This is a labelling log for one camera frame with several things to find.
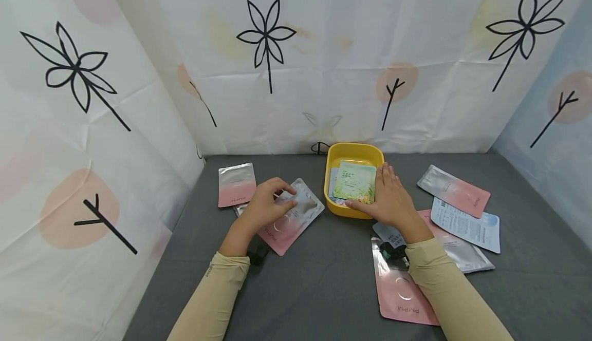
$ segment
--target hand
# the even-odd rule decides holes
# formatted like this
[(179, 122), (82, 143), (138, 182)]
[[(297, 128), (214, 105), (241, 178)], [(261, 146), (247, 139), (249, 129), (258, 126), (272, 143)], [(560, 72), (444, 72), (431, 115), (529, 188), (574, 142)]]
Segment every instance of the hand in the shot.
[(240, 220), (244, 227), (248, 227), (255, 234), (261, 228), (283, 217), (296, 206), (296, 201), (288, 201), (284, 204), (275, 203), (273, 195), (279, 196), (283, 191), (296, 194), (296, 190), (291, 185), (278, 177), (261, 183), (257, 186), (253, 198), (237, 221)]
[(258, 185), (249, 205), (230, 227), (218, 252), (227, 258), (245, 256), (250, 241), (261, 228), (283, 217), (296, 206), (296, 201), (275, 203), (273, 194), (279, 196), (283, 191), (296, 194), (296, 190), (280, 178), (272, 178)]
[(417, 214), (413, 200), (402, 186), (392, 166), (384, 163), (376, 170), (374, 203), (347, 200), (351, 209), (366, 213), (403, 235), (407, 244), (433, 238), (426, 222)]

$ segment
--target right hand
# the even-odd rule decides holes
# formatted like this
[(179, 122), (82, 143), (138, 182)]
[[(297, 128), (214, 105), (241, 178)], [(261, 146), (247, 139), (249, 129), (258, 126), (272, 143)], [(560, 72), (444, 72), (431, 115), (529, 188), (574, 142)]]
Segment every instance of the right hand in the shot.
[(433, 238), (432, 231), (419, 216), (413, 200), (402, 186), (393, 167), (384, 163), (376, 170), (374, 203), (363, 204), (347, 200), (351, 209), (366, 213), (385, 225), (390, 225), (403, 235), (406, 243)]

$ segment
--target curtain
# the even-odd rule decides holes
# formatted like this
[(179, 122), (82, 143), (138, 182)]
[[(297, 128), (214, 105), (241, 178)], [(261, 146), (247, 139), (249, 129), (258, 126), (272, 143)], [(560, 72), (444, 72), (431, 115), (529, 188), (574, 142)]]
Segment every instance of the curtain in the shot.
[(116, 0), (0, 18), (0, 339), (121, 340), (203, 162)]
[(592, 249), (592, 0), (494, 144)]
[(487, 151), (581, 0), (158, 1), (204, 153), (285, 154)]
[(0, 0), (0, 339), (121, 340), (204, 155), (487, 151), (581, 1)]

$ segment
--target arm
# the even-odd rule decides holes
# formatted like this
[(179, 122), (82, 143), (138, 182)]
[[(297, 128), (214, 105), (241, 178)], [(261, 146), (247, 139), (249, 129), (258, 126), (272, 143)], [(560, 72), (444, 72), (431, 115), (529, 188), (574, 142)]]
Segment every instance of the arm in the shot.
[(408, 245), (409, 274), (432, 305), (447, 339), (512, 340), (502, 322), (417, 214), (392, 166), (385, 163), (378, 168), (375, 187), (374, 204), (358, 201), (346, 204), (401, 232)]
[(436, 239), (408, 244), (409, 274), (428, 299), (450, 341), (512, 340)]
[(260, 184), (245, 212), (232, 224), (210, 267), (175, 323), (168, 341), (222, 341), (234, 301), (249, 271), (247, 247), (266, 225), (284, 216), (295, 201), (277, 205), (273, 194), (296, 191), (280, 178)]

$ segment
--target left hand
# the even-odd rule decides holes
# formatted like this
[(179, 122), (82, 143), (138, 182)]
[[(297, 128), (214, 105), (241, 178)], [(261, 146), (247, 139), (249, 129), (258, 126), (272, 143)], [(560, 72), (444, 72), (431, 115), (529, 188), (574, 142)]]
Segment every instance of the left hand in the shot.
[(253, 198), (245, 211), (238, 217), (237, 223), (250, 231), (253, 235), (261, 228), (272, 224), (283, 217), (290, 209), (296, 206), (296, 201), (288, 201), (284, 204), (276, 204), (273, 194), (279, 196), (283, 191), (296, 194), (296, 190), (281, 178), (271, 178), (257, 186)]

